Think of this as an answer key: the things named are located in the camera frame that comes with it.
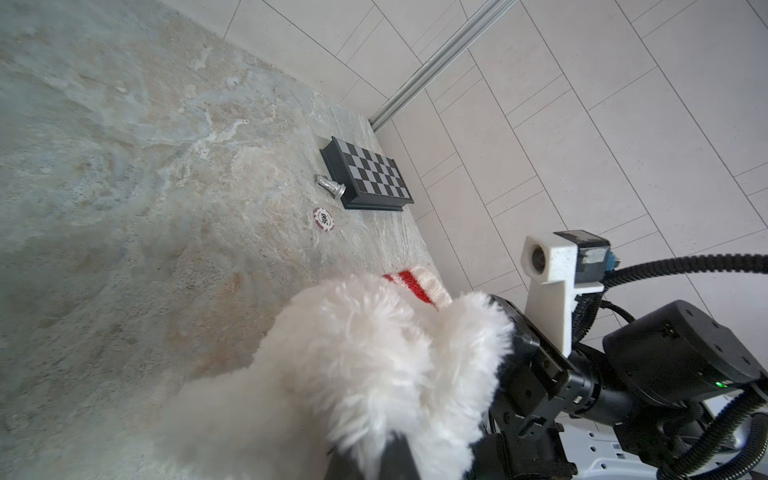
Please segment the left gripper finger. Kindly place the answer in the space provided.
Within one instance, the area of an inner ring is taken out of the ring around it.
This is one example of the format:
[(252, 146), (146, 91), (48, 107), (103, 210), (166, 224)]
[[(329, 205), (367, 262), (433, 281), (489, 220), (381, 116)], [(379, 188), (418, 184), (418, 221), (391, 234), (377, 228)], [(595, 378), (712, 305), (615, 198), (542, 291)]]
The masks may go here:
[(358, 445), (344, 447), (335, 443), (328, 451), (328, 468), (324, 479), (420, 479), (408, 436), (394, 433), (386, 445), (371, 458), (363, 458)]

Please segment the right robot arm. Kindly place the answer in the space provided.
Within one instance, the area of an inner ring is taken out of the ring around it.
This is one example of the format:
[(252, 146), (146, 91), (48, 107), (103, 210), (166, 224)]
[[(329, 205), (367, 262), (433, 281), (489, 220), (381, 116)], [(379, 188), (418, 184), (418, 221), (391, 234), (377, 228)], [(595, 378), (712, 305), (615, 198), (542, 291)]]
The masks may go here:
[(660, 479), (739, 479), (767, 452), (767, 372), (726, 327), (677, 300), (563, 354), (510, 301), (513, 351), (502, 362), (473, 448), (472, 479), (612, 475), (615, 458), (566, 441), (567, 415), (611, 428), (616, 456)]

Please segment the white teddy bear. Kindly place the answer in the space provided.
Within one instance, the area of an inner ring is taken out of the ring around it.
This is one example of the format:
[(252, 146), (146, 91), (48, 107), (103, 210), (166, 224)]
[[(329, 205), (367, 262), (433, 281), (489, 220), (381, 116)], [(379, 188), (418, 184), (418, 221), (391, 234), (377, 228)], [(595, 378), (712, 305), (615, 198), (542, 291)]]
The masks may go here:
[(288, 302), (249, 366), (186, 384), (156, 447), (205, 479), (320, 479), (335, 443), (371, 458), (404, 433), (422, 478), (459, 479), (512, 332), (482, 292), (437, 310), (382, 276), (327, 280)]

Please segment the red white striped sweater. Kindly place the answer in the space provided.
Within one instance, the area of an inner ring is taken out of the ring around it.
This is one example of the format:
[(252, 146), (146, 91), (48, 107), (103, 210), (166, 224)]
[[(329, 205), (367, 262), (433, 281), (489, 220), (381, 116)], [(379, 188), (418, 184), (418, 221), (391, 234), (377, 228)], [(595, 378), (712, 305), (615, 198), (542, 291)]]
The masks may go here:
[(414, 266), (399, 272), (387, 273), (384, 278), (407, 289), (420, 301), (437, 310), (452, 303), (452, 297), (439, 277), (425, 267)]

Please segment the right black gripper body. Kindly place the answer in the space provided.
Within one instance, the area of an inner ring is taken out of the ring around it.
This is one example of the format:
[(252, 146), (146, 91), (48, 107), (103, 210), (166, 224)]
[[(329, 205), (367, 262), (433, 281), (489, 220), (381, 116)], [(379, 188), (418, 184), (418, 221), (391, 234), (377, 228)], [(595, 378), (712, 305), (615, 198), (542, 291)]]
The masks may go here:
[(741, 479), (765, 458), (765, 371), (678, 300), (562, 354), (508, 301), (503, 362), (474, 479)]

